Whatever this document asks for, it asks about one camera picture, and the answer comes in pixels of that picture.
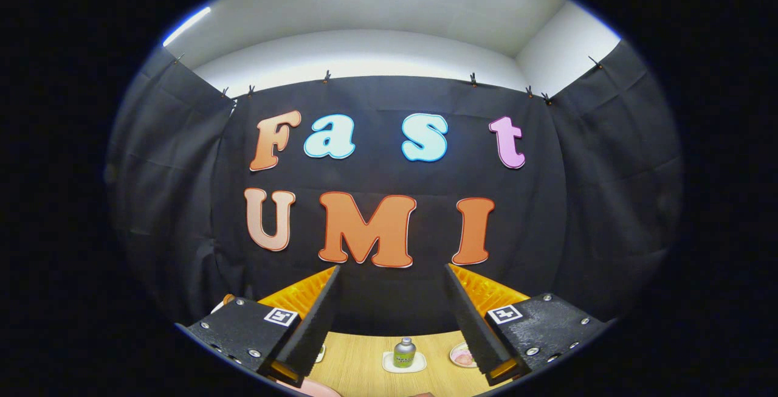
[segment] ceiling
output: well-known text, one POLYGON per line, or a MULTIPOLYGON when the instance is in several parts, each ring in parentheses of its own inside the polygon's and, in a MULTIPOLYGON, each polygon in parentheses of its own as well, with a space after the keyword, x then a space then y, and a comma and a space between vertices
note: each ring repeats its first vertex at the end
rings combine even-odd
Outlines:
POLYGON ((167 48, 175 56, 186 53, 182 62, 195 69, 242 48, 287 36, 389 29, 458 40, 513 58, 564 1, 212 0, 206 2, 211 12, 167 48))

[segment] letter m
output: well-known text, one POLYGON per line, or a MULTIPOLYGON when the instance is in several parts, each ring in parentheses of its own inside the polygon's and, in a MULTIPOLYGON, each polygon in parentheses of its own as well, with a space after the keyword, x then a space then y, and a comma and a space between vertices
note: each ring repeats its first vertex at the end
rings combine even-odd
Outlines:
POLYGON ((378 250, 370 259, 376 266, 407 268, 413 263, 408 255, 408 221, 416 208, 413 198, 387 196, 367 223, 350 194, 327 192, 319 201, 327 209, 325 248, 319 251, 323 261, 344 263, 348 260, 347 253, 341 248, 343 238, 359 264, 367 259, 376 242, 378 250))

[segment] bottle label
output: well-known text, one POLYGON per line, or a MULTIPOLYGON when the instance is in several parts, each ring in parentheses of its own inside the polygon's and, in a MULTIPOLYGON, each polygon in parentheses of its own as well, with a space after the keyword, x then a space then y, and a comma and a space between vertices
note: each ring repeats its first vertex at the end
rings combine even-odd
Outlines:
POLYGON ((416 352, 397 353, 394 352, 394 366, 397 368, 407 368, 413 364, 413 356, 416 352))

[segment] binder clip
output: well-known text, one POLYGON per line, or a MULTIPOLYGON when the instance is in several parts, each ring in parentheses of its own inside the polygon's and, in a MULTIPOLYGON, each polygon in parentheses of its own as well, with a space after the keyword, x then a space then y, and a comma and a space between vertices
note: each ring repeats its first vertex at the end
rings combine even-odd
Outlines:
POLYGON ((595 61, 594 58, 592 57, 589 57, 589 59, 592 60, 595 63, 595 65, 597 65, 597 68, 602 68, 602 64, 600 64, 599 61, 595 61))

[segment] wooden table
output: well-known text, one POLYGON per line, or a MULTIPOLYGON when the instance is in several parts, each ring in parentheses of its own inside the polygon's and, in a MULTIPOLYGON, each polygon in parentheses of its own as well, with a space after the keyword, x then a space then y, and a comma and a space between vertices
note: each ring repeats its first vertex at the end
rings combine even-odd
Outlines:
POLYGON ((358 336, 330 331, 323 360, 308 378, 327 385, 343 397, 411 397, 431 392, 435 397, 472 397, 489 386, 477 368, 458 367, 451 349, 464 342, 461 331, 411 336, 427 367, 417 373, 390 373, 381 367, 382 354, 392 351, 402 336, 358 336))

